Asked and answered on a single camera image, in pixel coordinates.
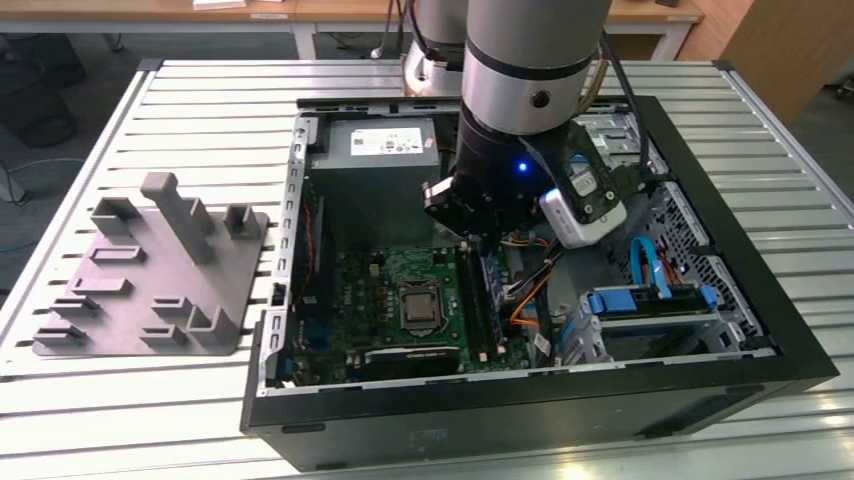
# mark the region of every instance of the motherboard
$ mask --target motherboard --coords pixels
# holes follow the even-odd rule
[[[306,383],[396,378],[409,368],[422,375],[528,368],[524,339],[497,341],[494,308],[473,306],[474,295],[465,294],[485,270],[498,288],[508,282],[502,252],[480,271],[469,271],[469,255],[461,247],[338,254],[333,312],[305,320],[308,353],[298,361],[313,372]],[[492,306],[493,298],[485,300]],[[421,367],[417,354],[426,357]]]

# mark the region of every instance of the gray plastic part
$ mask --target gray plastic part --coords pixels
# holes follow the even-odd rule
[[[197,265],[207,263],[214,256],[214,252],[194,216],[187,210],[185,199],[178,194],[178,178],[175,174],[153,172],[146,175],[141,192],[158,205],[163,218],[166,218],[173,233],[182,242],[194,263]],[[202,203],[194,205],[194,207],[205,209]]]
[[[185,202],[190,202],[190,216],[197,223],[197,227],[199,227],[199,230],[202,230],[202,233],[207,235],[209,233],[211,233],[211,229],[214,228],[214,221],[211,220],[209,210],[205,208],[202,199],[194,198],[190,200],[185,200]]]
[[[51,305],[51,311],[66,318],[95,318],[98,309],[98,303],[86,296],[58,298],[54,305]]]
[[[131,235],[125,222],[139,217],[139,210],[127,198],[102,198],[93,211],[93,222],[109,237]]]
[[[171,350],[181,348],[187,343],[187,334],[182,332],[178,325],[143,327],[143,334],[139,338],[154,350]]]
[[[101,234],[35,337],[39,355],[235,351],[269,217],[234,206],[226,222],[227,212],[209,213],[201,201],[178,196],[175,186],[171,174],[147,178],[163,211],[138,210],[122,198],[99,203]],[[186,241],[210,249],[205,264],[194,263]]]
[[[187,323],[187,334],[191,335],[203,345],[222,345],[238,335],[238,327],[229,318],[229,314],[222,308],[214,313],[214,321],[202,313],[197,307],[190,314]]]
[[[130,295],[134,285],[127,278],[83,278],[73,282],[71,291],[78,295]]]
[[[86,333],[69,322],[42,327],[33,339],[35,346],[43,345],[46,348],[79,348],[87,343]]]
[[[226,210],[226,230],[233,240],[254,239],[262,236],[253,207],[231,205]]]
[[[190,318],[195,305],[187,297],[155,297],[151,310],[161,318]]]
[[[142,247],[127,245],[93,249],[90,258],[98,264],[102,263],[143,263],[146,251]]]

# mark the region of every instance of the cable on floor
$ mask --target cable on floor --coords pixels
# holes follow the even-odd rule
[[[35,167],[37,165],[45,165],[46,163],[55,163],[55,162],[79,162],[79,163],[85,163],[86,160],[81,159],[81,158],[49,158],[47,160],[37,160],[35,162],[30,162],[26,163],[25,165],[21,165],[15,168],[13,168],[11,170],[7,170],[7,173],[15,173],[15,172],[21,172],[22,170],[29,169],[30,167]]]
[[[25,243],[22,245],[17,245],[14,247],[7,247],[7,248],[0,248],[0,254],[18,252],[19,250],[25,250],[26,248],[33,247],[35,244],[37,244],[37,241],[31,240],[30,242],[27,242],[27,243]]]

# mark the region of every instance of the floor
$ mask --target floor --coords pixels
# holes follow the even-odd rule
[[[381,34],[318,35],[320,58],[365,58],[380,44]],[[296,59],[297,46],[288,34],[135,34],[125,36],[126,50],[111,53],[98,35],[74,35],[73,43],[86,66],[89,80],[63,91],[77,115],[79,132],[65,144],[27,149],[0,130],[0,157],[13,169],[34,160],[85,159],[142,58],[170,59]],[[793,133],[815,155],[847,194],[854,197],[854,99],[840,101],[824,91],[796,124]],[[42,164],[15,174],[30,192],[23,207],[0,204],[0,305],[33,253],[79,169],[77,162]],[[17,246],[25,248],[7,251]]]

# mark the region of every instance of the blue tab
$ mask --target blue tab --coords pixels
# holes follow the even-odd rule
[[[700,293],[704,296],[704,300],[707,300],[707,305],[712,310],[719,306],[719,294],[712,285],[704,285],[700,287]]]
[[[608,312],[636,312],[638,305],[630,290],[602,290],[598,292]]]
[[[588,301],[590,302],[590,310],[597,315],[605,311],[605,305],[602,304],[602,297],[598,292],[588,295]]]

